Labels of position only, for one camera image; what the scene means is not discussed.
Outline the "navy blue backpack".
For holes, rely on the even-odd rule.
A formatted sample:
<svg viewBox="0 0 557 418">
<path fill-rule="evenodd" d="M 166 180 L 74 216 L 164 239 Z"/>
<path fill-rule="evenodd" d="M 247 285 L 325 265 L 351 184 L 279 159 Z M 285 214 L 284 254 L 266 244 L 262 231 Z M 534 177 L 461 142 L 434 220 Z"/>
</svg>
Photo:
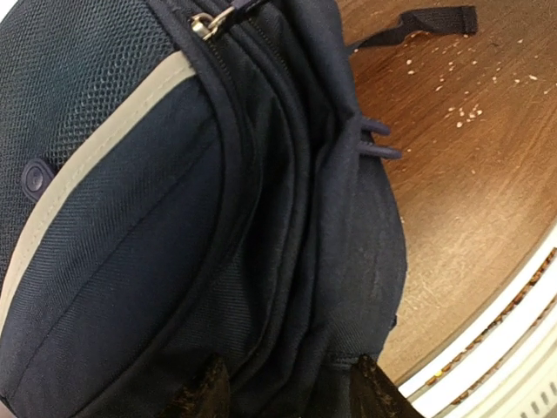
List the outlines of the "navy blue backpack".
<svg viewBox="0 0 557 418">
<path fill-rule="evenodd" d="M 18 1 L 1 21 L 1 411 L 351 417 L 406 242 L 334 1 Z"/>
</svg>

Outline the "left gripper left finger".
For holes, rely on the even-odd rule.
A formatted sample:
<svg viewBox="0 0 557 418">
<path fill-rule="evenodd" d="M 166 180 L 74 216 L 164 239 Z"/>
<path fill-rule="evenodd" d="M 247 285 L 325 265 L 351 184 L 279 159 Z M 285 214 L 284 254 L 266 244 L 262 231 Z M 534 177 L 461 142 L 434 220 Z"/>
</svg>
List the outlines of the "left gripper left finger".
<svg viewBox="0 0 557 418">
<path fill-rule="evenodd" d="M 192 381 L 184 384 L 158 415 L 162 418 L 226 418 L 230 416 L 230 378 L 225 361 L 212 355 Z"/>
</svg>

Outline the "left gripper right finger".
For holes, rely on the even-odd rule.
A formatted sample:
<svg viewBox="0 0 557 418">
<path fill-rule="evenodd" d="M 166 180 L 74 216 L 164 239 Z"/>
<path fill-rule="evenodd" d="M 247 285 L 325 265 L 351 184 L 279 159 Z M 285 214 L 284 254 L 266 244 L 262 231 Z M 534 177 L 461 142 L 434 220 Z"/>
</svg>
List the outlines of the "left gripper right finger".
<svg viewBox="0 0 557 418">
<path fill-rule="evenodd" d="M 350 411 L 356 418 L 422 418 L 368 355 L 361 355 L 351 367 Z"/>
</svg>

